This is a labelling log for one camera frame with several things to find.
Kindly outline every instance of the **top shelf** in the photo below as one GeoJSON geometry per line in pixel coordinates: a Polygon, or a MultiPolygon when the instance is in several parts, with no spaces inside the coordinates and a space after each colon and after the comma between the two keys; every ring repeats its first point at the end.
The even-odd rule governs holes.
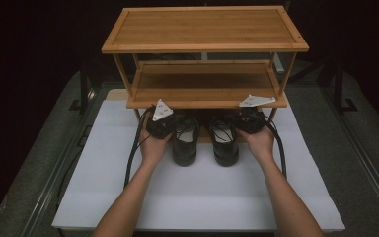
{"type": "Polygon", "coordinates": [[[301,52],[282,6],[124,8],[103,53],[301,52]]]}

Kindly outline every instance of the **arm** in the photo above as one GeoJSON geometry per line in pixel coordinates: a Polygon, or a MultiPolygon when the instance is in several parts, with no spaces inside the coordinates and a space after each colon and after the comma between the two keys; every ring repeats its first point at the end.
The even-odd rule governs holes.
{"type": "MultiPolygon", "coordinates": [[[[148,132],[142,130],[140,141],[147,136],[148,132]]],[[[153,171],[161,161],[170,137],[163,140],[149,137],[141,144],[143,160],[140,167],[101,219],[94,237],[132,236],[153,171]]]]}
{"type": "Polygon", "coordinates": [[[273,134],[268,127],[248,134],[238,130],[263,169],[272,203],[276,225],[281,236],[324,236],[319,224],[302,199],[289,185],[276,165],[273,155],[273,134]]]}

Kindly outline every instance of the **bamboo shelf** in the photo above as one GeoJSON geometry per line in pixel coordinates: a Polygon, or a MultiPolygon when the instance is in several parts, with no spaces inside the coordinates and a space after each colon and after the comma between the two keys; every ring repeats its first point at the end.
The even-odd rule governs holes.
{"type": "Polygon", "coordinates": [[[102,52],[112,54],[129,95],[127,107],[162,99],[172,109],[238,108],[249,95],[275,97],[263,107],[287,106],[284,90],[297,52],[307,51],[282,6],[124,8],[102,52]],[[139,53],[269,52],[267,60],[140,61],[139,53]],[[274,55],[291,52],[282,81],[274,55]],[[133,54],[127,79],[120,60],[133,54]]]}

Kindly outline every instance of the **black leather shoe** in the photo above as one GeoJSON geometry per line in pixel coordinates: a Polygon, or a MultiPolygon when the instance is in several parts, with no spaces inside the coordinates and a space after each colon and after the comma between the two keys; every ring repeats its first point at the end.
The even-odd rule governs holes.
{"type": "Polygon", "coordinates": [[[226,118],[214,118],[209,132],[216,162],[226,167],[236,164],[239,160],[239,148],[233,123],[226,118]]]}
{"type": "Polygon", "coordinates": [[[195,118],[179,119],[173,134],[173,159],[180,166],[191,165],[196,158],[199,125],[195,118]]]}

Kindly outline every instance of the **white paper sheet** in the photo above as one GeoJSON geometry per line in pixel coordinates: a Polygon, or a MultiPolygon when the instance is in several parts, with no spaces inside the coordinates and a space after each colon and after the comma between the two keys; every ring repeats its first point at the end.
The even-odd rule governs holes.
{"type": "MultiPolygon", "coordinates": [[[[286,156],[288,181],[325,231],[344,225],[311,157],[291,108],[274,118],[286,156]]],[[[52,225],[94,228],[122,191],[137,121],[125,101],[104,101],[52,225]]],[[[279,151],[274,143],[279,164],[279,151]]],[[[273,231],[276,229],[263,173],[248,147],[240,158],[221,167],[212,145],[197,145],[189,167],[172,160],[172,146],[157,167],[137,225],[141,230],[273,231]]],[[[140,164],[134,157],[132,173],[140,164]]]]}

